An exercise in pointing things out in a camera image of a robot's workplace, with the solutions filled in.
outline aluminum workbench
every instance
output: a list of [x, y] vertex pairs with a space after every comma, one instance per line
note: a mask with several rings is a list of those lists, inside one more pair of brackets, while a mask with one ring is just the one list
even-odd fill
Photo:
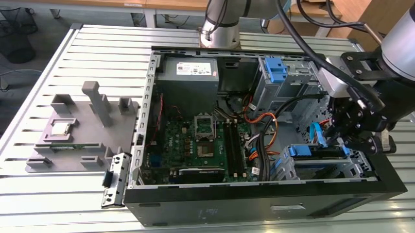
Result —
[[[344, 39], [308, 37], [307, 42], [326, 55], [359, 50]], [[300, 51], [284, 35], [242, 33], [240, 43], [246, 50]], [[129, 96], [141, 103], [152, 45], [197, 47], [199, 35], [191, 30], [95, 25], [69, 30], [0, 140], [0, 232], [145, 230], [127, 208], [100, 209], [101, 172], [29, 174], [24, 167], [52, 113], [49, 103], [55, 94], [71, 94], [73, 100], [87, 100], [83, 82], [99, 81], [99, 91], [109, 100]], [[169, 231], [415, 232], [415, 125], [410, 119], [404, 118], [396, 125], [392, 136], [398, 152], [388, 156], [407, 193], [335, 218], [169, 227]]]

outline metal bracket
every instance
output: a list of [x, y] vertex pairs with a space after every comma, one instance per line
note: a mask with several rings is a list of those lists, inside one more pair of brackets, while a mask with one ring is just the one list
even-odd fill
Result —
[[105, 189], [101, 209], [124, 207], [123, 197], [131, 157], [132, 155], [125, 152], [112, 157], [109, 171], [105, 172], [103, 180]]

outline ram slot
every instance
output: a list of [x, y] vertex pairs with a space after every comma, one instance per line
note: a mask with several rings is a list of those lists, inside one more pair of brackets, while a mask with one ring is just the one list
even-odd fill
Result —
[[234, 148], [234, 160], [235, 160], [235, 169], [236, 174], [239, 176], [244, 173], [244, 163], [243, 163], [243, 155], [242, 155], [242, 149], [240, 149], [240, 137], [238, 132], [238, 124], [231, 124], [231, 135], [232, 135], [232, 148]]
[[224, 131], [224, 135], [226, 135], [228, 174], [230, 174], [230, 176], [234, 176], [234, 174], [236, 174], [236, 170], [235, 170], [234, 149], [232, 149], [231, 124], [228, 124], [228, 123], [224, 124], [223, 131]]
[[238, 125], [235, 123], [224, 125], [224, 134], [228, 157], [228, 174], [230, 176], [238, 177], [238, 175], [243, 175], [244, 173], [244, 166], [242, 160]]

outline mesh wastebasket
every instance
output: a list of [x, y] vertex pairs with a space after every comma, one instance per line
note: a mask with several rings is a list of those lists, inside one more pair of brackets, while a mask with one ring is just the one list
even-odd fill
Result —
[[27, 35], [16, 29], [16, 24], [0, 20], [0, 53], [11, 63], [20, 64], [31, 61], [36, 52]]
[[37, 32], [37, 25], [33, 20], [31, 8], [16, 8], [12, 10], [1, 10], [0, 12], [5, 18], [7, 21], [9, 22], [16, 22], [13, 23], [13, 26], [17, 27], [21, 33], [24, 34], [32, 34]]

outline white label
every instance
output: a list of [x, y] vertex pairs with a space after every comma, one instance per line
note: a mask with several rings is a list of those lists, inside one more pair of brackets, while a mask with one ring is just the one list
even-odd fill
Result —
[[177, 75], [212, 75], [209, 63], [179, 62]]
[[278, 211], [278, 210], [304, 210], [306, 207], [302, 205], [275, 205], [271, 206], [271, 210], [272, 212]]
[[141, 7], [143, 5], [141, 4], [133, 4], [133, 3], [124, 3], [124, 6], [137, 6], [137, 7]]
[[256, 109], [256, 106], [254, 105], [254, 104], [248, 104], [248, 107], [255, 111], [255, 109]]
[[252, 174], [259, 176], [259, 168], [256, 167], [252, 167]]

